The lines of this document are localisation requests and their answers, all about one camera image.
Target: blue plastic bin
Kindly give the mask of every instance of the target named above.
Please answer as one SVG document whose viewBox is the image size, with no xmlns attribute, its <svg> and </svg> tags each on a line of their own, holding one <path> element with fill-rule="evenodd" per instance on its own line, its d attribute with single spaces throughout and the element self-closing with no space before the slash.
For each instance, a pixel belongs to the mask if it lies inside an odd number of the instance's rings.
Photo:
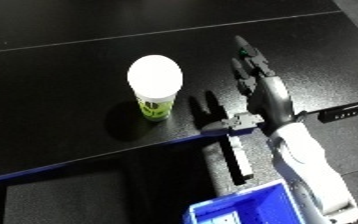
<svg viewBox="0 0 358 224">
<path fill-rule="evenodd" d="M 303 224 L 284 181 L 191 205 L 185 224 Z"/>
</svg>

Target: black tabletop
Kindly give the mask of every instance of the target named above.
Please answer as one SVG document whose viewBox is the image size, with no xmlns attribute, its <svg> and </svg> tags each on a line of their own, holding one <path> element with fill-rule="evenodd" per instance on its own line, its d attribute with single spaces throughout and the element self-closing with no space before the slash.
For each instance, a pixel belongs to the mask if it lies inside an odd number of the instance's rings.
<svg viewBox="0 0 358 224">
<path fill-rule="evenodd" d="M 327 0 L 0 0 L 0 50 L 337 10 Z"/>
<path fill-rule="evenodd" d="M 229 66 L 237 34 L 270 60 L 296 111 L 358 102 L 358 29 L 343 13 L 1 52 L 0 176 L 197 137 L 191 108 L 206 109 L 206 91 L 230 113 L 244 111 Z M 142 118 L 126 82 L 148 54 L 184 72 L 160 123 Z"/>
</svg>

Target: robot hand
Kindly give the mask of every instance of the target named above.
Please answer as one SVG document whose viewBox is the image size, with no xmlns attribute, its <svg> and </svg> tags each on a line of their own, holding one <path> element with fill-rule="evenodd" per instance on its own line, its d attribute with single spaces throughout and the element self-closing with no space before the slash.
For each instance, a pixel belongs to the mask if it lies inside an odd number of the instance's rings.
<svg viewBox="0 0 358 224">
<path fill-rule="evenodd" d="M 240 60 L 232 59 L 232 69 L 248 112 L 207 125 L 202 134 L 240 135 L 260 127 L 269 138 L 273 165 L 290 185 L 307 224 L 358 223 L 358 206 L 346 183 L 302 123 L 307 113 L 294 115 L 284 83 L 258 49 L 239 36 L 236 43 Z"/>
</svg>

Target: paper cup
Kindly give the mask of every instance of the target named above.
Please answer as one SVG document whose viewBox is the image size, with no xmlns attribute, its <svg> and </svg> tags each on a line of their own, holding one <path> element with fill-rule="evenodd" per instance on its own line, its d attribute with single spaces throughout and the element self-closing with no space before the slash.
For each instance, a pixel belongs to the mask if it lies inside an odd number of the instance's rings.
<svg viewBox="0 0 358 224">
<path fill-rule="evenodd" d="M 149 55 L 131 65 L 128 82 L 143 115 L 148 120 L 161 121 L 171 113 L 175 96 L 183 84 L 183 75 L 173 60 Z"/>
</svg>

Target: cup lid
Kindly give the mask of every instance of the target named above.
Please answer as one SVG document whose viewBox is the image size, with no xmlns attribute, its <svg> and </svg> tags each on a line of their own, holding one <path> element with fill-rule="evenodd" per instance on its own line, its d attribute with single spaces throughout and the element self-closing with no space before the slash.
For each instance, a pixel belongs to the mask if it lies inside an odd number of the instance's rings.
<svg viewBox="0 0 358 224">
<path fill-rule="evenodd" d="M 174 95 L 183 84 L 183 75 L 176 62 L 162 55 L 148 55 L 135 61 L 128 71 L 132 89 L 148 98 Z"/>
</svg>

